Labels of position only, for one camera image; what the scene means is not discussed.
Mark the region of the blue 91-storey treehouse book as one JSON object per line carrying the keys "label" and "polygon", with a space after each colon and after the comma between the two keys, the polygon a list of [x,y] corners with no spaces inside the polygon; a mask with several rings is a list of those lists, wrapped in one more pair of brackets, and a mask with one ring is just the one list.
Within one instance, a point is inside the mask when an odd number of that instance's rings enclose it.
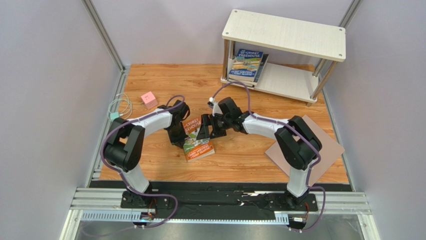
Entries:
{"label": "blue 91-storey treehouse book", "polygon": [[253,82],[260,68],[263,51],[240,48],[228,72],[230,79]]}

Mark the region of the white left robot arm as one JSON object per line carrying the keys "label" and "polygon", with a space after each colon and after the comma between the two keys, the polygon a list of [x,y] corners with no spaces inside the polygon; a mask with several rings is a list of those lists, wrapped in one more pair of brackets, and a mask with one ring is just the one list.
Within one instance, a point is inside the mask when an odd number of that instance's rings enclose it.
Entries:
{"label": "white left robot arm", "polygon": [[116,118],[101,144],[100,159],[105,166],[121,176],[130,192],[144,197],[154,196],[146,193],[150,182],[139,166],[144,139],[157,131],[165,130],[170,143],[182,149],[189,138],[183,121],[189,115],[189,106],[184,100],[177,100],[172,106],[161,105],[138,118]]}

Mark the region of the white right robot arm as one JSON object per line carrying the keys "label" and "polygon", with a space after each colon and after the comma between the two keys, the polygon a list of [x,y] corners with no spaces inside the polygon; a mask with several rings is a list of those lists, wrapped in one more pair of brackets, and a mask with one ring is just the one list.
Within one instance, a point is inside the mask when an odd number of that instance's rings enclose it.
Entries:
{"label": "white right robot arm", "polygon": [[243,112],[231,97],[219,102],[210,98],[208,104],[212,113],[201,116],[197,140],[226,136],[228,129],[275,139],[284,159],[290,165],[287,191],[295,198],[308,193],[312,168],[321,160],[322,143],[300,116],[275,119],[249,110]]}

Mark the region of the orange treehouse book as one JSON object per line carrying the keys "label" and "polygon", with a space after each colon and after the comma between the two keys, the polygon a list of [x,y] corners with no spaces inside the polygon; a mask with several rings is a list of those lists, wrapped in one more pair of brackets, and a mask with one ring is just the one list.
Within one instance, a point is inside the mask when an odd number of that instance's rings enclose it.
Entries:
{"label": "orange treehouse book", "polygon": [[193,162],[215,154],[214,146],[209,138],[197,140],[202,125],[202,117],[183,122],[183,127],[188,138],[183,145],[186,161]]}

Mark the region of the Nineteen Eighty-Four book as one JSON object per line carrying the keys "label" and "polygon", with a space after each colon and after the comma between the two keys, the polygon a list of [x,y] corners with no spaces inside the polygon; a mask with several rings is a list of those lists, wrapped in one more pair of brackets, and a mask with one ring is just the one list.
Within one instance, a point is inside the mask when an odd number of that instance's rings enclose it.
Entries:
{"label": "Nineteen Eighty-Four book", "polygon": [[265,65],[268,61],[268,58],[269,58],[269,54],[266,53],[266,54],[263,55],[261,62],[260,62],[260,65],[259,65],[259,68],[257,70],[256,76],[254,77],[253,81],[239,80],[239,79],[234,79],[234,78],[229,78],[227,81],[228,82],[241,82],[241,83],[245,84],[249,89],[254,89],[255,86],[258,84],[260,78],[261,78],[263,69],[264,69],[264,67],[265,67]]}

